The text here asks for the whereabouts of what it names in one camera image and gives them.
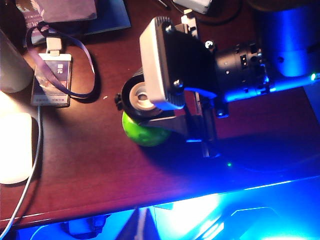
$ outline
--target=strap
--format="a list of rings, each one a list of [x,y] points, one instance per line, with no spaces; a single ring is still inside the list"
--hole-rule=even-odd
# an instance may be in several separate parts
[[[36,49],[34,48],[33,44],[32,44],[32,32],[34,29],[38,29],[39,32],[46,38],[49,36],[56,36],[57,34],[65,37],[69,40],[71,40],[76,46],[78,46],[79,48],[81,48],[84,52],[86,57],[89,60],[90,66],[91,66],[91,70],[93,72],[93,83],[95,83],[96,80],[96,73],[95,73],[95,69],[94,69],[94,65],[90,56],[89,51],[87,50],[86,46],[79,41],[78,39],[67,35],[65,33],[59,32],[57,30],[55,30],[54,28],[51,28],[48,23],[45,23],[43,21],[39,22],[37,26],[31,27],[29,28],[29,30],[26,32],[25,35],[25,42],[26,42],[26,47],[27,50],[30,54],[30,56],[33,58],[36,66],[40,69],[40,71],[44,74],[44,76],[47,78],[47,80],[53,85],[55,86],[57,89],[59,89],[61,92],[68,94],[70,96],[74,96],[74,97],[78,97],[81,99],[86,99],[89,98],[93,92],[94,92],[94,86],[95,84],[93,84],[92,90],[88,93],[76,93],[73,92],[69,89],[67,89],[54,75],[54,73],[51,71],[50,67],[46,64],[46,62],[39,56],[38,52],[36,51]]]

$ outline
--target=computer mouse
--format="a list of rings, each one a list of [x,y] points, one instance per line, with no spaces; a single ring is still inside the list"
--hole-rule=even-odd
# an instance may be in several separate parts
[[[32,172],[32,117],[25,112],[0,116],[0,184],[16,184]]]

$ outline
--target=desk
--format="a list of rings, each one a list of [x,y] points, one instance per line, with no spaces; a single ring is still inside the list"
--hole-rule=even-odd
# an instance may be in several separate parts
[[[236,8],[230,2],[232,7],[226,14]],[[43,108],[41,169],[18,213],[23,215],[20,227],[319,175],[319,161],[272,173],[226,165],[226,161],[234,160],[255,169],[279,169],[320,152],[320,127],[302,88],[230,104],[230,117],[216,121],[221,151],[229,157],[224,160],[203,159],[198,144],[185,143],[175,134],[152,148],[129,140],[114,95],[141,66],[139,36],[150,20],[169,16],[178,24],[181,15],[154,0],[127,1],[127,10],[131,28],[83,40],[101,79],[96,101],[72,99],[68,108]],[[252,12],[246,4],[229,24],[199,25],[201,39],[215,40],[220,49],[255,39],[253,29]],[[66,51],[74,59],[72,89],[86,92],[92,83],[87,59],[74,46]],[[28,55],[25,57],[33,64]],[[36,108],[29,105],[30,92],[31,86],[10,94],[16,108],[1,105],[0,111],[27,112],[37,118]],[[23,187],[0,187],[1,228]]]

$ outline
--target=id badge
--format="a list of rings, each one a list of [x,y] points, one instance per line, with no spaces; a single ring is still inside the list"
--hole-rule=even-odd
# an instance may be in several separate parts
[[[49,53],[39,53],[39,56],[49,66],[55,77],[68,90],[71,87],[71,54],[51,56]],[[70,96],[53,86],[37,67],[34,70],[31,105],[68,107]]]

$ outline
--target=cup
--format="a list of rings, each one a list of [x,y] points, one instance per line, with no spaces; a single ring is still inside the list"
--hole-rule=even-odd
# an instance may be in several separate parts
[[[0,29],[0,91],[16,93],[26,88],[34,71]]]

